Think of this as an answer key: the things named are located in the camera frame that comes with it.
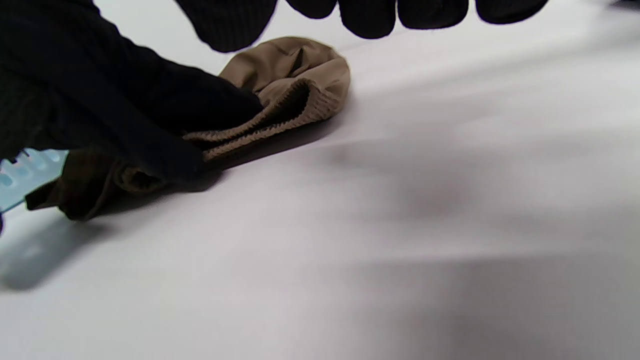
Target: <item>black glove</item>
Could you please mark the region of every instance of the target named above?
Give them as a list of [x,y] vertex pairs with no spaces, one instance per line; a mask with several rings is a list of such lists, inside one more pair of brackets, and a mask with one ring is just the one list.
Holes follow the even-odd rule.
[[133,44],[88,0],[0,0],[0,80],[11,82],[0,86],[3,156],[91,147],[171,182],[204,170],[182,133],[262,110],[228,81]]
[[[176,0],[200,39],[214,50],[237,51],[254,43],[264,31],[277,0]],[[480,18],[490,24],[512,24],[535,15],[548,0],[476,0]],[[336,5],[345,28],[361,38],[391,33],[397,13],[409,29],[442,29],[460,23],[469,0],[287,0],[311,19],[329,16]]]

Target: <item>folded cloth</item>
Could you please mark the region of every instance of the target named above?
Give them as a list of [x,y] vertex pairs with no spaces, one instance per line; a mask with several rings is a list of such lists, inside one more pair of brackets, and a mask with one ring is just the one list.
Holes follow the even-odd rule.
[[[342,109],[351,82],[341,55],[295,37],[271,40],[235,55],[220,77],[256,94],[264,110],[232,129],[183,136],[216,168],[261,140],[330,119]],[[26,203],[31,210],[57,206],[72,220],[88,220],[123,194],[149,193],[165,185],[138,167],[82,149],[70,152],[60,178],[30,193]]]

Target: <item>light blue plastic object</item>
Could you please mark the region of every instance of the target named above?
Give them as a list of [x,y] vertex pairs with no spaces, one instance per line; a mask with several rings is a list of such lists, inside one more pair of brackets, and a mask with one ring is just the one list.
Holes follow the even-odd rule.
[[66,151],[26,149],[16,163],[0,163],[0,213],[22,203],[24,196],[60,176]]

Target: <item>glove finger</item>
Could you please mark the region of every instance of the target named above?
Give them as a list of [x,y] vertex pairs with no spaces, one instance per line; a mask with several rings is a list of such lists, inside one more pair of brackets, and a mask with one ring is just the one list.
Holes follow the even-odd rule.
[[277,0],[177,0],[196,34],[222,53],[252,45],[266,28]]
[[396,25],[396,0],[339,0],[339,4],[342,24],[358,37],[382,38]]
[[287,0],[294,10],[309,19],[324,19],[331,15],[337,0]]
[[548,0],[476,0],[478,16],[490,24],[512,24],[538,13]]
[[468,0],[398,0],[398,17],[408,29],[442,29],[467,16]]

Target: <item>beige cloth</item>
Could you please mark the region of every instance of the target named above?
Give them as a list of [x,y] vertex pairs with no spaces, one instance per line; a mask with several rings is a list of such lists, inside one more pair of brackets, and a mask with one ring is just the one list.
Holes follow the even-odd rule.
[[[285,37],[235,55],[220,73],[235,86],[258,95],[264,110],[241,126],[190,133],[184,139],[204,149],[206,162],[224,162],[274,135],[330,119],[344,106],[351,82],[347,61],[319,42]],[[72,220],[88,220],[125,193],[164,186],[99,152],[71,151],[62,175],[26,198],[29,209],[59,207]]]

